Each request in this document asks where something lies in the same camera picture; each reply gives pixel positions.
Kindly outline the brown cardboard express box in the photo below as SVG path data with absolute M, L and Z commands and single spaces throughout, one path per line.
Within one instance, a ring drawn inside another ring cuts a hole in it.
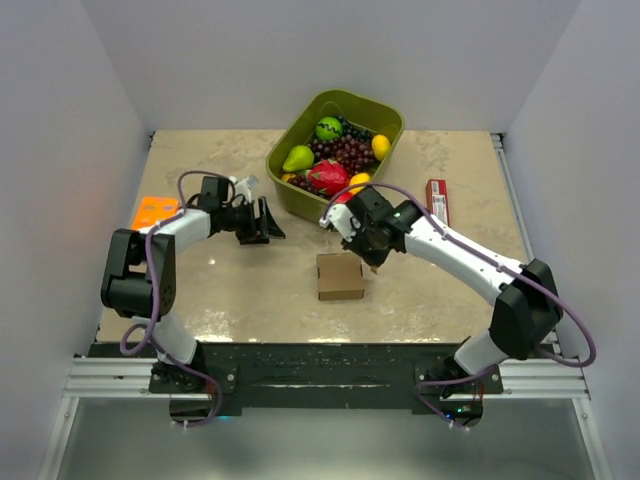
M 351 253 L 316 256 L 317 293 L 320 301 L 360 300 L 365 294 L 361 260 Z

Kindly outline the olive green plastic basin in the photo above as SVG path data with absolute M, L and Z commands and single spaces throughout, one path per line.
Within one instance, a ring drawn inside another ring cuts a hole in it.
M 390 164 L 392 153 L 378 159 L 372 142 L 381 135 L 393 149 L 404 131 L 404 118 L 395 108 L 341 89 L 317 94 L 303 109 L 266 159 L 266 171 L 285 211 L 317 222 L 329 199 L 324 186 L 315 186 L 311 167 L 288 173 L 283 165 L 289 153 L 304 146 L 311 150 L 314 164 L 331 160 L 353 177 L 368 174 L 373 180 Z

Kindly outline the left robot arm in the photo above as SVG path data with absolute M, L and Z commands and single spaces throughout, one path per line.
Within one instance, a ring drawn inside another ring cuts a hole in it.
M 239 180 L 191 170 L 178 182 L 175 213 L 148 227 L 113 232 L 100 297 L 104 307 L 143 330 L 143 339 L 134 347 L 123 337 L 123 354 L 133 356 L 153 344 L 162 362 L 175 365 L 173 382 L 185 392 L 196 392 L 206 383 L 207 368 L 194 359 L 198 341 L 173 312 L 177 256 L 221 232 L 234 234 L 242 246 L 268 244 L 286 234 L 266 198 L 252 195 L 257 183 L 253 175 Z

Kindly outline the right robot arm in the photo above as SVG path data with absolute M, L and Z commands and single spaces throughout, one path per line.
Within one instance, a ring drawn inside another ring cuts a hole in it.
M 367 186 L 327 209 L 324 226 L 335 228 L 342 246 L 368 266 L 380 267 L 391 252 L 428 261 L 463 282 L 493 309 L 488 328 L 463 341 L 426 374 L 469 392 L 481 374 L 508 359 L 526 360 L 563 316 L 549 266 L 524 264 L 453 231 L 416 201 L 392 205 Z

